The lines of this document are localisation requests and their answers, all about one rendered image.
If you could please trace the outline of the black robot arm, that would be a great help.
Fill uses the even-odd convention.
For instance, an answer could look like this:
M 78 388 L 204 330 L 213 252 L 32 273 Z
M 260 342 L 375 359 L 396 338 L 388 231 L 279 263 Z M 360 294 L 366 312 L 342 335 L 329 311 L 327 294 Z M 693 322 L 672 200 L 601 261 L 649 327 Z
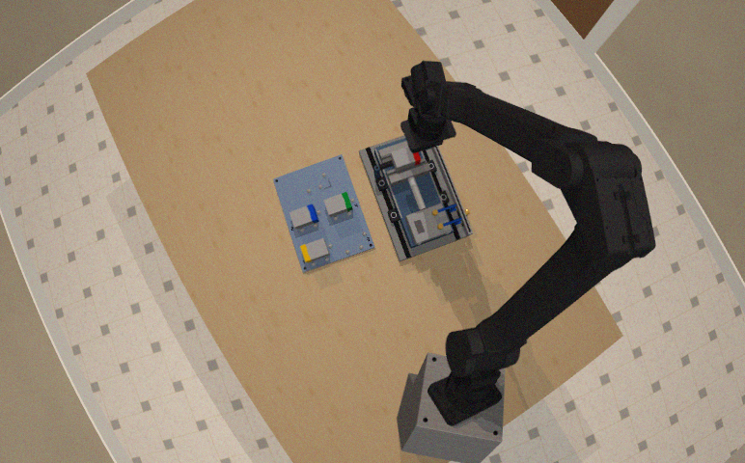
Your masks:
M 447 336 L 451 373 L 430 384 L 428 394 L 453 426 L 501 400 L 495 386 L 499 369 L 516 364 L 527 338 L 656 244 L 642 164 L 628 146 L 597 141 L 469 83 L 446 81 L 441 62 L 422 61 L 401 79 L 401 87 L 413 106 L 408 113 L 413 133 L 417 121 L 435 132 L 447 119 L 474 129 L 532 162 L 533 174 L 561 189 L 577 223 L 561 248 L 496 313 L 476 328 Z

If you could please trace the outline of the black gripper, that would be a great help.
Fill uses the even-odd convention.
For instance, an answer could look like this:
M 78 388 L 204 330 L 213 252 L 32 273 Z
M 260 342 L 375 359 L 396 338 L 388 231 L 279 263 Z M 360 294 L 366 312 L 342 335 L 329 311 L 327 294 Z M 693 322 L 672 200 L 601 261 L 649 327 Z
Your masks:
M 422 129 L 418 125 L 418 121 L 415 133 L 413 133 L 408 120 L 401 122 L 400 127 L 405 135 L 408 146 L 412 153 L 441 146 L 443 144 L 443 140 L 456 136 L 455 128 L 452 124 L 452 121 L 448 119 L 443 127 L 444 129 L 442 128 L 436 132 L 429 132 Z

